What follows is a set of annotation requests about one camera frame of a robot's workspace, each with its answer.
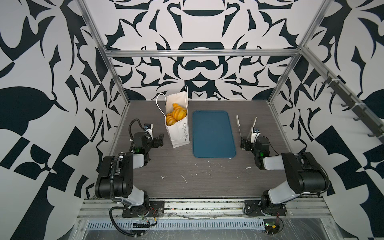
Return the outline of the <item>white paper gift bag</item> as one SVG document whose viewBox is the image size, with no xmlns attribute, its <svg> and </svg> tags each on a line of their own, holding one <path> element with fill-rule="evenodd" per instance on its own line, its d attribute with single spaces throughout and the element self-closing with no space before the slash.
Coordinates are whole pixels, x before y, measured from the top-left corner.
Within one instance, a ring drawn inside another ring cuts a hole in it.
<svg viewBox="0 0 384 240">
<path fill-rule="evenodd" d="M 160 96 L 163 96 L 165 98 L 165 108 L 162 109 L 158 104 L 158 99 Z M 187 145 L 190 143 L 190 136 L 189 136 L 189 119 L 188 119 L 188 105 L 189 105 L 189 99 L 188 99 L 188 87 L 184 87 L 184 89 L 180 93 L 171 94 L 169 96 L 166 96 L 165 94 L 159 94 L 156 98 L 156 105 L 158 109 L 161 111 L 162 115 L 164 116 L 164 123 L 166 126 L 166 130 L 168 133 L 168 136 L 171 140 L 171 144 L 173 148 L 178 148 L 184 145 Z M 182 120 L 178 121 L 172 126 L 166 125 L 166 115 L 168 113 L 172 113 L 173 109 L 173 103 L 177 103 L 183 108 L 187 110 L 187 116 L 183 118 Z"/>
</svg>

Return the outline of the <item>fake croissant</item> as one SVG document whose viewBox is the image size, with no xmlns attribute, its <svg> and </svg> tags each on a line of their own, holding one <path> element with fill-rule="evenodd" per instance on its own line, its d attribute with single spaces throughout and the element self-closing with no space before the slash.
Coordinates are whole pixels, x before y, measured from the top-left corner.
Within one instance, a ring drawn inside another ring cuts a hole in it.
<svg viewBox="0 0 384 240">
<path fill-rule="evenodd" d="M 187 116 L 187 110 L 177 103 L 173 103 L 172 117 L 176 121 L 180 121 Z"/>
<path fill-rule="evenodd" d="M 178 121 L 172 116 L 171 113 L 168 113 L 166 115 L 166 125 L 169 127 L 169 126 L 172 126 L 174 125 L 175 123 L 177 123 Z"/>
</svg>

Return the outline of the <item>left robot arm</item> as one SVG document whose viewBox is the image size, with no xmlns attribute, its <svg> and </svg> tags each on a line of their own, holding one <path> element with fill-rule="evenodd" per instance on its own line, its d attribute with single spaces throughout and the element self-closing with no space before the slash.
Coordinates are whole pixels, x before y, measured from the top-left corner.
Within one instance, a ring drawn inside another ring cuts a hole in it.
<svg viewBox="0 0 384 240">
<path fill-rule="evenodd" d="M 148 132 L 138 132 L 134 134 L 132 148 L 128 152 L 104 157 L 95 184 L 96 197 L 127 207 L 147 208 L 148 194 L 135 187 L 134 169 L 146 166 L 150 161 L 149 151 L 163 145 L 163 134 L 153 138 Z"/>
</svg>

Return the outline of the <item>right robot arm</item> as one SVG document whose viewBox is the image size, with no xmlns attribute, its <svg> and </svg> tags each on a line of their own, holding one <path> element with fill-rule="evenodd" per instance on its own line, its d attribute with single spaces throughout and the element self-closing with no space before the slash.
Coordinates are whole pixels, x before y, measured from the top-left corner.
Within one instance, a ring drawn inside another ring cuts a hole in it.
<svg viewBox="0 0 384 240">
<path fill-rule="evenodd" d="M 286 180 L 263 193 L 258 208 L 267 210 L 282 207 L 302 195 L 321 195 L 330 186 L 330 179 L 323 167 L 310 152 L 270 155 L 270 140 L 261 136 L 254 120 L 250 133 L 241 137 L 241 149 L 252 152 L 255 165 L 263 171 L 284 171 Z"/>
</svg>

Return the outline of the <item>teal plastic tray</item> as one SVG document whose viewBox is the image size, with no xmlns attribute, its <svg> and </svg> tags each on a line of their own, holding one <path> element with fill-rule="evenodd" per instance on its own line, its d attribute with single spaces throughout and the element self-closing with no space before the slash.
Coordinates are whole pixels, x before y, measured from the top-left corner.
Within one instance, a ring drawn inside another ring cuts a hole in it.
<svg viewBox="0 0 384 240">
<path fill-rule="evenodd" d="M 193 154 L 196 158 L 233 158 L 236 146 L 229 115 L 226 111 L 195 111 Z"/>
</svg>

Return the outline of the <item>small electronics board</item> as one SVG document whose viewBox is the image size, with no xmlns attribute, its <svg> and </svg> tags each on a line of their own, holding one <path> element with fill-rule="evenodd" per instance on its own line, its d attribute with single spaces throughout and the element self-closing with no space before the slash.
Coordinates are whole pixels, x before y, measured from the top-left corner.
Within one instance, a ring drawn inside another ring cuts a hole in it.
<svg viewBox="0 0 384 240">
<path fill-rule="evenodd" d="M 277 222 L 265 222 L 264 234 L 268 236 L 275 236 L 284 229 L 284 222 L 278 220 Z"/>
</svg>

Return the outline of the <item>black hook rack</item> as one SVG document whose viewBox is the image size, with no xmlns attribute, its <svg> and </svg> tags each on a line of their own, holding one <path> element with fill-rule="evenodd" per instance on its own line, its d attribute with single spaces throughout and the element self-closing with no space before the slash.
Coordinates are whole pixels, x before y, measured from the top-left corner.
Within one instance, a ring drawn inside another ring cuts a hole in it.
<svg viewBox="0 0 384 240">
<path fill-rule="evenodd" d="M 355 122 L 362 122 L 371 131 L 369 138 L 376 138 L 384 144 L 384 122 L 341 79 L 330 71 L 327 71 L 326 76 L 322 85 L 328 85 L 332 89 L 331 95 L 338 96 L 343 101 L 341 106 L 355 114 Z"/>
</svg>

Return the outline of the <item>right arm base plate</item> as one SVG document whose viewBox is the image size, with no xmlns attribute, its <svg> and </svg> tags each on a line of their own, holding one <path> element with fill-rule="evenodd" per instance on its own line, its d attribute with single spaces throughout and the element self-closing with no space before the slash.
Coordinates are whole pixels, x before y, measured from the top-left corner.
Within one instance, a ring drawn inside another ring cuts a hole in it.
<svg viewBox="0 0 384 240">
<path fill-rule="evenodd" d="M 261 200 L 246 200 L 243 213 L 249 217 L 271 217 L 286 216 L 287 208 L 285 205 L 262 205 Z"/>
</svg>

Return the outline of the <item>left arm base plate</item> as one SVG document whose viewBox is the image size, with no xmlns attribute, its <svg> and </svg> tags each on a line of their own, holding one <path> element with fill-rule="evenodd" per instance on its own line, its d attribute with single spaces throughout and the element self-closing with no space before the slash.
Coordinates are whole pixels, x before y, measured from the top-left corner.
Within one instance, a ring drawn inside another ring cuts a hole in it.
<svg viewBox="0 0 384 240">
<path fill-rule="evenodd" d="M 141 206 L 129 207 L 123 210 L 123 218 L 135 218 L 135 217 L 159 217 L 164 213 L 165 202 L 150 200 Z"/>
</svg>

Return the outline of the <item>aluminium front rail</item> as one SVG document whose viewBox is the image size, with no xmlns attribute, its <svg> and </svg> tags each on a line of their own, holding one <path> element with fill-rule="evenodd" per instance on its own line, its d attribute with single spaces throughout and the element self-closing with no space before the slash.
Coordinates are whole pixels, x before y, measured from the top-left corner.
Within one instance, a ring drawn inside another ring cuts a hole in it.
<svg viewBox="0 0 384 240">
<path fill-rule="evenodd" d="M 150 214 L 157 217 L 184 219 L 246 217 L 243 213 L 247 199 L 157 199 L 164 202 L 158 210 L 152 206 Z M 109 209 L 115 205 L 104 200 L 86 200 L 78 213 L 77 220 L 105 220 Z M 289 218 L 331 218 L 332 214 L 322 198 L 297 198 L 281 207 L 280 217 Z"/>
</svg>

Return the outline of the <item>aluminium cage frame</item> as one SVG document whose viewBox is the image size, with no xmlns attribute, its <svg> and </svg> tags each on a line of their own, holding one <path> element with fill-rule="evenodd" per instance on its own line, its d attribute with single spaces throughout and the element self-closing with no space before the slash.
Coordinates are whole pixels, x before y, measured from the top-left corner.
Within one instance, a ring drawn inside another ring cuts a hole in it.
<svg viewBox="0 0 384 240">
<path fill-rule="evenodd" d="M 79 1 L 129 105 L 166 132 L 156 105 L 188 87 L 189 110 L 227 111 L 275 153 L 311 152 L 326 200 L 384 199 L 384 144 L 322 85 L 338 77 L 384 120 L 383 1 Z"/>
</svg>

